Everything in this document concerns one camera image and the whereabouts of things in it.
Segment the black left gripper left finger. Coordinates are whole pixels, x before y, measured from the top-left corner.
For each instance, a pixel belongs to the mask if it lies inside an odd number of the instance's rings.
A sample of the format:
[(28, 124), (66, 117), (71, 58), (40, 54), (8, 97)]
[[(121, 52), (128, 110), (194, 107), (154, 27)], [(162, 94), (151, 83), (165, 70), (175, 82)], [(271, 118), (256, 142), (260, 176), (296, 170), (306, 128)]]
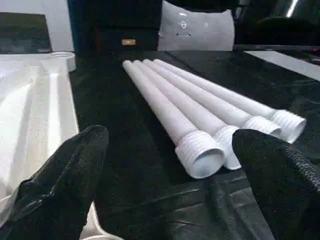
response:
[(106, 127), (92, 125), (66, 140), (0, 214), (2, 240), (78, 240), (96, 196), (109, 145)]

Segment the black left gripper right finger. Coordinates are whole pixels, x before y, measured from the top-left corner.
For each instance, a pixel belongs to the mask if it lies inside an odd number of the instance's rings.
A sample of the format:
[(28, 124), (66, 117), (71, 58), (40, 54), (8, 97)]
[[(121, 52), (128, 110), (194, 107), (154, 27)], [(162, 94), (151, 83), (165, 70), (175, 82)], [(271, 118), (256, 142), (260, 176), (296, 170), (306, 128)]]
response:
[(236, 130), (232, 149), (274, 238), (318, 240), (319, 167), (293, 144), (257, 130)]

